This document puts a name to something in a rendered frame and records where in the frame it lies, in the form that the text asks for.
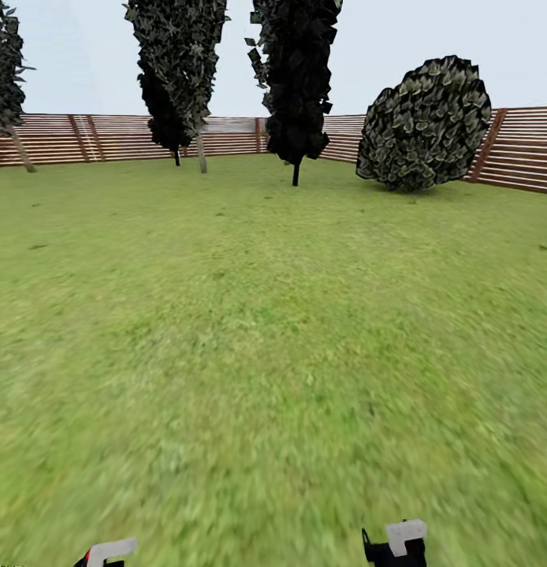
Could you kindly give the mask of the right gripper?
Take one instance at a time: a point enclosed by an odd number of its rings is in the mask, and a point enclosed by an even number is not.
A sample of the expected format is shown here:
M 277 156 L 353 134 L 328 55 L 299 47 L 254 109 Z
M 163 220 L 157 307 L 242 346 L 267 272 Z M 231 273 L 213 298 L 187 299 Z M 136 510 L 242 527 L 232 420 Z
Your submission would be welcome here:
M 394 557 L 388 543 L 371 545 L 365 536 L 363 543 L 367 560 L 373 561 L 375 567 L 426 567 L 425 547 L 420 539 L 405 541 L 407 555 L 403 557 Z

